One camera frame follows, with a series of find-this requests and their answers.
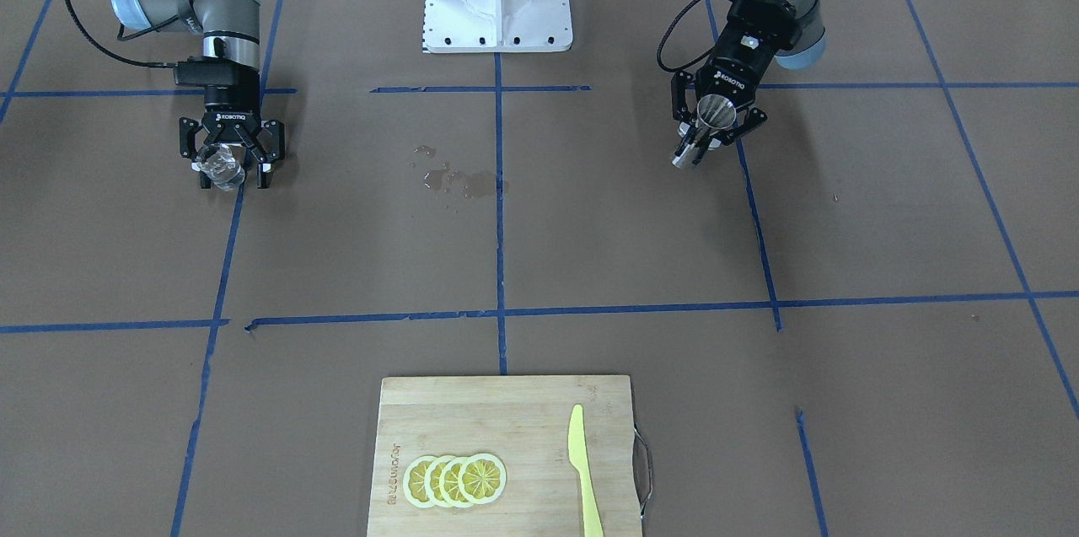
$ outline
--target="knife handle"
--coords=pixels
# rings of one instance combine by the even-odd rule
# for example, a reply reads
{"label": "knife handle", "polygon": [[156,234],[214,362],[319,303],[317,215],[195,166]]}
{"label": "knife handle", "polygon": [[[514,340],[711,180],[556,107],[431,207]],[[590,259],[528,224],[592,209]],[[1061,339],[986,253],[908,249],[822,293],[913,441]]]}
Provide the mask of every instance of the knife handle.
{"label": "knife handle", "polygon": [[600,509],[596,505],[592,480],[586,474],[581,474],[581,507],[584,510],[585,537],[603,537],[603,525],[600,524]]}

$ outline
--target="knife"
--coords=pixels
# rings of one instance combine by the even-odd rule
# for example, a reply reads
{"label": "knife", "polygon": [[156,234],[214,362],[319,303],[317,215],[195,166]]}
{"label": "knife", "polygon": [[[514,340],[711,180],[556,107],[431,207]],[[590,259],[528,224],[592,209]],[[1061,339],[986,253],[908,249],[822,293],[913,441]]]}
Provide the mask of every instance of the knife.
{"label": "knife", "polygon": [[585,409],[577,403],[570,415],[570,464],[581,476],[581,507],[584,510],[585,537],[603,537],[600,510],[592,492],[592,476],[588,470],[588,449],[585,445]]}

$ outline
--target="sliced lemon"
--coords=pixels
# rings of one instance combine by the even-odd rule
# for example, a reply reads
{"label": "sliced lemon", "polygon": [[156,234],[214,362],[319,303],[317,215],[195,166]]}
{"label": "sliced lemon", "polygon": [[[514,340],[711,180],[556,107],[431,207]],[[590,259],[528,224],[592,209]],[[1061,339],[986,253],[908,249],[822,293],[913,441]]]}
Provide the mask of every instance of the sliced lemon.
{"label": "sliced lemon", "polygon": [[435,502],[427,496],[427,491],[423,487],[423,481],[427,474],[427,467],[429,467],[431,463],[434,460],[434,455],[424,455],[423,457],[419,457],[409,464],[408,469],[405,470],[405,480],[408,480],[408,484],[405,485],[405,498],[408,499],[409,504],[412,504],[418,508],[425,509],[435,507]]}
{"label": "sliced lemon", "polygon": [[506,466],[490,453],[465,459],[457,476],[457,488],[469,504],[482,506],[502,496],[506,487]]}
{"label": "sliced lemon", "polygon": [[442,493],[442,469],[446,468],[446,464],[451,460],[456,459],[455,455],[442,455],[441,457],[435,457],[431,465],[423,473],[423,491],[427,495],[427,500],[435,502],[439,508],[450,508],[441,497]]}
{"label": "sliced lemon", "polygon": [[461,476],[461,469],[467,460],[468,457],[454,457],[453,460],[446,464],[446,467],[442,468],[442,474],[439,477],[439,490],[435,494],[450,507],[470,508],[475,505],[465,499],[457,480]]}

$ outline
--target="cutting board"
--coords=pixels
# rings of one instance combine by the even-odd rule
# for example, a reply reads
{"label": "cutting board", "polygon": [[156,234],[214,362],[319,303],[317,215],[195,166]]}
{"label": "cutting board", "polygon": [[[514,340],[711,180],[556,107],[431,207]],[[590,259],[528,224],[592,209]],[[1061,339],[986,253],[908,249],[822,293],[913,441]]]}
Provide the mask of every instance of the cutting board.
{"label": "cutting board", "polygon": [[[641,537],[633,485],[629,377],[391,376],[382,382],[368,537],[584,536],[581,485],[570,465],[574,403],[604,537]],[[419,509],[405,469],[423,455],[491,453],[506,466],[492,504]]]}

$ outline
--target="knife blade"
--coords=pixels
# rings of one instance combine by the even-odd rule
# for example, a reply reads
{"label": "knife blade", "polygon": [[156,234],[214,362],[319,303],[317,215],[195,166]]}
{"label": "knife blade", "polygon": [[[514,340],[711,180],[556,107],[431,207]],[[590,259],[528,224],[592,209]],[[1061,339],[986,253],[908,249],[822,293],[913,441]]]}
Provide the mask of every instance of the knife blade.
{"label": "knife blade", "polygon": [[592,492],[592,476],[588,468],[588,446],[585,444],[585,409],[577,403],[570,414],[570,464],[581,478],[581,507],[585,537],[603,537],[600,510]]}

